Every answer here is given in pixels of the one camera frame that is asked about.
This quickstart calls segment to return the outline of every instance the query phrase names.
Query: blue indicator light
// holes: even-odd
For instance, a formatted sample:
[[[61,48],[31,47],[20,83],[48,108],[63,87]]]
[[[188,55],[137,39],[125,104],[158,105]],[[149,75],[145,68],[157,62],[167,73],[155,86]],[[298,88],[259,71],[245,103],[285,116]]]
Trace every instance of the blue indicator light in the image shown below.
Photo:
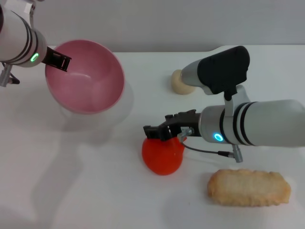
[[[220,134],[214,134],[214,138],[219,142],[222,142],[224,140],[224,138]]]

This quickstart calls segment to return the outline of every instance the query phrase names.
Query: bowl rim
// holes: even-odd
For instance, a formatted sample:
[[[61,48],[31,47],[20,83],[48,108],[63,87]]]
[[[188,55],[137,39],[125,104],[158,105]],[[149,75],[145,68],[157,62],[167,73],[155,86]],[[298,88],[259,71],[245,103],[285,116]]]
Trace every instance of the bowl rim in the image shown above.
[[[103,112],[103,111],[106,111],[106,110],[109,110],[110,108],[112,108],[113,106],[115,106],[119,100],[122,98],[122,95],[123,95],[123,92],[125,90],[125,84],[126,84],[126,79],[125,79],[125,72],[124,72],[124,69],[123,69],[123,66],[122,66],[122,63],[121,61],[119,60],[119,58],[114,54],[114,52],[112,52],[110,49],[108,49],[107,47],[105,47],[104,45],[101,45],[97,42],[94,42],[94,41],[91,41],[91,40],[84,40],[84,39],[76,39],[76,40],[70,40],[70,41],[67,41],[67,42],[64,42],[64,43],[61,43],[59,45],[57,45],[54,50],[56,51],[59,47],[63,46],[63,45],[66,45],[70,42],[90,42],[90,43],[94,43],[94,44],[97,44],[99,46],[101,46],[102,48],[104,48],[105,50],[107,50],[110,54],[112,54],[114,56],[114,58],[116,59],[116,61],[119,63],[119,66],[121,68],[121,71],[122,71],[122,76],[123,76],[123,87],[122,87],[122,91],[120,93],[120,96],[118,97],[118,99],[113,103],[111,104],[110,106],[104,108],[104,109],[101,109],[99,111],[94,111],[94,112],[86,112],[86,111],[80,111],[80,110],[75,110],[71,107],[67,107],[66,105],[64,105],[62,102],[60,102],[56,97],[55,95],[53,94],[52,92],[52,89],[49,85],[49,81],[48,81],[48,77],[47,77],[47,68],[48,67],[51,67],[51,66],[48,66],[48,65],[45,65],[45,69],[44,69],[44,74],[45,74],[45,78],[46,78],[46,82],[47,82],[47,85],[48,85],[48,89],[51,93],[51,95],[53,96],[53,98],[62,106],[64,107],[65,109],[71,111],[71,112],[74,112],[74,113],[77,113],[77,114],[82,114],[82,115],[93,115],[93,114],[98,114],[100,112]]]

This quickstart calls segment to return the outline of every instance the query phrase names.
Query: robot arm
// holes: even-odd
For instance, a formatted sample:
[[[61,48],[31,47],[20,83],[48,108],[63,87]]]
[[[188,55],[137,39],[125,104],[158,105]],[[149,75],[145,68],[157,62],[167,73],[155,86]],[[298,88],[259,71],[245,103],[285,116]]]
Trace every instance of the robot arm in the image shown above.
[[[12,65],[33,67],[45,63],[67,71],[70,57],[47,46],[43,35],[33,27],[34,0],[7,0],[0,5],[0,62],[5,68],[0,86],[9,82]]]
[[[185,121],[183,116],[178,123],[181,128],[174,132],[163,127],[166,122],[158,127],[145,126],[147,138],[164,141],[191,127],[194,131],[190,136],[201,136],[211,143],[231,144],[237,162],[243,161],[238,145],[305,146],[302,104],[296,100],[250,102],[244,87],[238,85],[246,80],[249,63],[248,51],[239,46],[186,66],[181,73],[182,81],[203,88],[208,95],[224,92],[224,105],[209,106],[200,114],[191,112],[187,119],[196,122],[198,117],[198,128],[194,127],[195,123],[180,125]]]

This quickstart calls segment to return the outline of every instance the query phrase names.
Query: white table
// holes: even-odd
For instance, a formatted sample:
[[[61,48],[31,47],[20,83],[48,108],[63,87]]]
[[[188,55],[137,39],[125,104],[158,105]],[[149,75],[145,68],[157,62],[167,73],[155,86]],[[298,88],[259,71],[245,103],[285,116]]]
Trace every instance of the white table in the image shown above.
[[[144,125],[179,111],[223,104],[199,88],[174,94],[176,69],[230,48],[197,53],[116,53],[126,73],[122,99],[93,116],[70,115],[53,100],[44,65],[13,68],[20,85],[0,88],[1,229],[286,229],[305,226],[305,149],[241,147],[244,162],[185,150],[180,169],[161,177],[141,158]],[[305,46],[246,46],[244,86],[252,101],[305,104]],[[230,145],[189,138],[207,150]],[[292,187],[289,204],[214,205],[205,194],[220,168],[278,171]]]

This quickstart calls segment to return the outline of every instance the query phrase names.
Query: green indicator light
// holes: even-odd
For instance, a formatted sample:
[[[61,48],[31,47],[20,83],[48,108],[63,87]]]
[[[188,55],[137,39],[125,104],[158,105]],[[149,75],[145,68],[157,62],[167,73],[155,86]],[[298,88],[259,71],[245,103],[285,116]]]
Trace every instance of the green indicator light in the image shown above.
[[[39,57],[38,53],[35,53],[32,58],[30,59],[31,62],[34,62]]]

